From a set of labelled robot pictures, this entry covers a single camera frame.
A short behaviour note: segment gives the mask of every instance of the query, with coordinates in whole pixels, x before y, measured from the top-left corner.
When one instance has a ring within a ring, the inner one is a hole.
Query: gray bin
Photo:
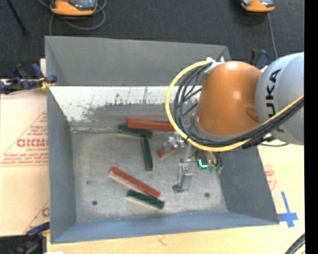
[[[278,224],[256,148],[222,153],[220,175],[191,164],[189,191],[175,193],[185,149],[159,158],[166,133],[150,138],[146,171],[140,138],[117,133],[129,116],[162,117],[172,78],[207,57],[229,60],[224,46],[46,37],[51,242],[77,242]],[[162,210],[126,199],[109,178],[118,167],[161,192]]]

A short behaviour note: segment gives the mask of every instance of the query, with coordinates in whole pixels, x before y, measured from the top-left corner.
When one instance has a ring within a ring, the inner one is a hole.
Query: yellow cable
[[[191,145],[195,146],[196,148],[200,149],[200,150],[204,150],[204,151],[212,151],[212,152],[223,152],[223,151],[228,151],[228,150],[233,150],[235,148],[238,148],[242,145],[244,145],[245,143],[249,142],[251,139],[246,139],[244,141],[241,142],[237,142],[234,143],[232,145],[227,145],[227,146],[223,146],[223,147],[209,147],[209,146],[205,146],[199,143],[196,143],[195,141],[191,140],[190,138],[188,138],[188,136],[178,127],[178,125],[175,123],[174,118],[171,114],[171,110],[170,110],[170,98],[171,98],[171,93],[172,90],[174,88],[174,86],[176,85],[176,83],[178,82],[178,80],[184,76],[186,73],[188,73],[189,71],[203,66],[205,64],[209,63],[209,61],[205,60],[205,61],[201,61],[201,62],[197,62],[189,67],[187,67],[186,69],[183,69],[171,82],[171,84],[169,85],[167,94],[166,94],[166,100],[165,100],[165,110],[168,116],[168,119],[170,121],[170,123],[172,124],[173,128],[176,130],[176,132],[185,140],[187,140]],[[279,111],[277,114],[275,114],[273,117],[271,117],[270,119],[268,119],[267,121],[265,121],[263,123],[266,124],[268,122],[270,122],[271,120],[275,119],[277,116],[283,114],[284,111],[286,111],[287,109],[289,109],[290,107],[292,107],[294,104],[296,104],[298,101],[300,101],[302,98],[304,98],[304,95],[302,95],[301,97],[299,97],[297,100],[293,101],[292,103],[290,103],[289,105],[287,105],[285,108],[283,108],[281,111]]]

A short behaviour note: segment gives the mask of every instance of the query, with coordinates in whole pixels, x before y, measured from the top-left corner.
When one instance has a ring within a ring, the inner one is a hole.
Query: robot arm
[[[282,57],[263,73],[240,61],[216,66],[204,80],[187,126],[182,107],[191,91],[186,86],[210,64],[191,65],[169,86],[166,113],[180,136],[198,149],[213,152],[259,144],[269,133],[287,143],[304,143],[304,53]],[[172,114],[171,91],[182,77]]]

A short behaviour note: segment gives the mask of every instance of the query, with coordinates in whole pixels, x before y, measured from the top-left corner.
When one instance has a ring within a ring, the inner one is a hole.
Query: blue tape
[[[286,213],[283,214],[278,214],[278,220],[280,222],[285,221],[287,223],[288,228],[292,228],[295,226],[294,221],[299,220],[297,213],[292,213],[290,211],[290,208],[288,206],[287,200],[286,200],[286,195],[284,191],[281,191],[282,199],[284,200],[284,204],[286,207]]]

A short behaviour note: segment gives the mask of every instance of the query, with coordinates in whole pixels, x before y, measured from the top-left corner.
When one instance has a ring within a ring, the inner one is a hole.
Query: dark floor
[[[26,29],[22,31],[6,0],[0,0],[0,77],[11,76],[15,65],[29,67],[44,56],[44,36],[51,14],[37,0],[11,0]],[[274,0],[270,24],[279,57],[304,51],[305,0]],[[54,19],[54,35],[82,35],[116,39],[146,39],[220,44],[233,60],[248,61],[251,49],[273,55],[268,19],[247,15],[234,0],[108,0],[105,23],[83,31]],[[78,25],[95,25],[102,15]],[[22,238],[0,239],[0,253]]]

